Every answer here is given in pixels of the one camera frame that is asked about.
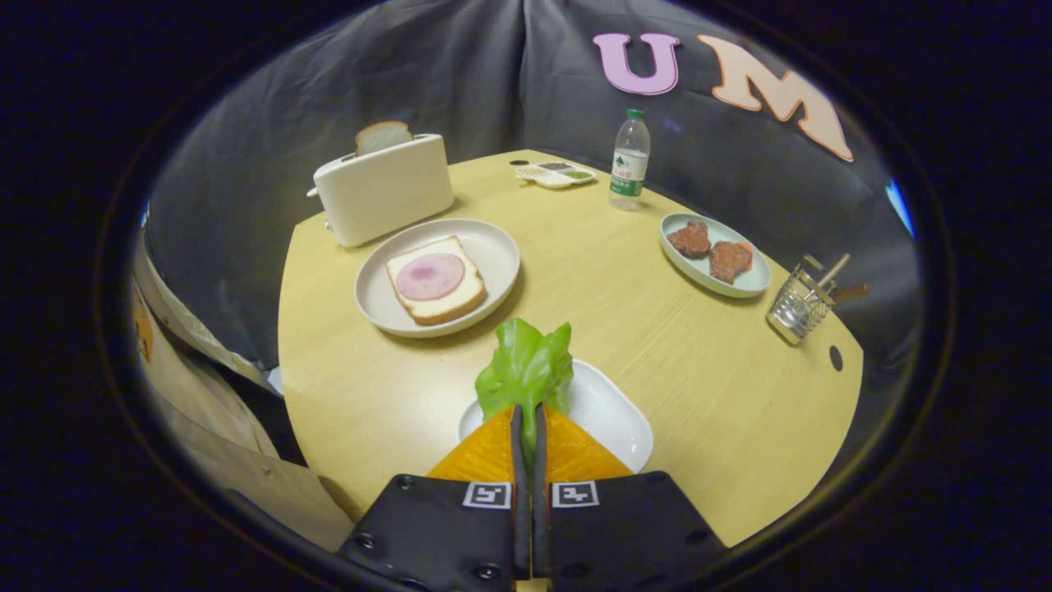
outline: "letter m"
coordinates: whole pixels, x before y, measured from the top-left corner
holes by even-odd
[[[788,121],[796,107],[804,105],[800,128],[807,137],[848,162],[854,160],[833,104],[810,82],[792,70],[778,79],[752,54],[723,39],[708,35],[699,35],[697,39],[712,47],[720,60],[723,84],[712,88],[713,96],[742,108],[760,110],[763,103],[749,90],[751,80],[778,120]]]

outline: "white plate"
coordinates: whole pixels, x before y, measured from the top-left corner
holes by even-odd
[[[573,177],[568,177],[562,173],[560,170],[548,170],[548,169],[545,169],[544,172],[541,172],[539,175],[527,175],[523,172],[523,170],[529,168],[544,168],[544,166],[541,166],[542,164],[551,164],[553,162],[559,162],[560,164],[566,164],[568,166],[568,168],[563,168],[562,170],[578,170],[581,172],[587,172],[588,176],[583,179],[574,179]],[[584,184],[596,177],[595,172],[587,168],[574,166],[569,162],[563,162],[561,160],[549,160],[546,162],[539,162],[537,164],[527,164],[525,166],[520,166],[515,168],[515,176],[519,177],[520,179],[533,181],[541,186],[545,186],[552,189],[560,189],[563,187],[568,187],[570,185]]]
[[[460,238],[468,257],[479,266],[486,300],[459,320],[424,327],[417,325],[394,298],[384,265],[388,259],[449,236]],[[520,254],[508,232],[480,220],[444,218],[400,231],[377,247],[362,264],[355,282],[355,303],[378,328],[403,338],[439,338],[467,329],[492,313],[508,298],[519,277]]]
[[[569,419],[595,438],[633,473],[650,460],[654,434],[650,423],[605,374],[573,360],[573,381],[567,391]],[[482,408],[471,402],[461,415],[458,436],[463,442],[482,426]]]
[[[752,246],[752,268],[735,277],[734,283],[730,284],[710,274],[712,269],[709,257],[711,254],[706,254],[701,259],[690,259],[681,254],[668,241],[668,234],[687,227],[687,222],[692,220],[704,222],[709,226],[709,242],[712,244],[721,240],[748,242]],[[767,259],[764,258],[760,249],[749,239],[712,218],[697,213],[669,213],[665,216],[661,221],[661,246],[672,264],[687,273],[687,277],[717,293],[730,295],[732,299],[748,299],[750,295],[755,295],[767,289],[767,286],[771,284],[771,267],[767,265]]]

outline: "plastic bottle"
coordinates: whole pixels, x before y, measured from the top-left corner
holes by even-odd
[[[613,169],[610,172],[610,204],[621,209],[640,205],[643,179],[650,160],[650,130],[643,122],[643,111],[628,109],[628,119],[621,125],[613,142]]]

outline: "cooked meat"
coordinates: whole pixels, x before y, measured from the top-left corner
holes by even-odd
[[[709,242],[709,227],[702,222],[687,222],[687,227],[668,234],[668,241],[684,257],[704,257],[712,245]]]
[[[734,283],[737,273],[744,271],[752,261],[752,252],[749,249],[726,240],[721,240],[712,246],[709,253],[710,274],[716,279]]]

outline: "wooden table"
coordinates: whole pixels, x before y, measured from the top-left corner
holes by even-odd
[[[800,503],[829,468],[854,414],[863,352],[830,314],[790,347],[764,319],[787,271],[747,301],[694,284],[665,257],[661,219],[688,208],[644,190],[607,203],[608,173],[551,190],[521,181],[518,150],[449,167],[443,217],[507,230],[522,271],[500,309],[462,333],[407,340],[358,311],[353,284],[384,238],[345,248],[324,212],[292,234],[278,341],[285,402],[310,468],[352,519],[397,473],[425,474],[457,445],[461,412],[513,317],[543,332],[570,322],[570,353],[610,377],[650,421],[645,470],[667,471],[716,535],[735,545]],[[844,368],[833,369],[830,346]]]

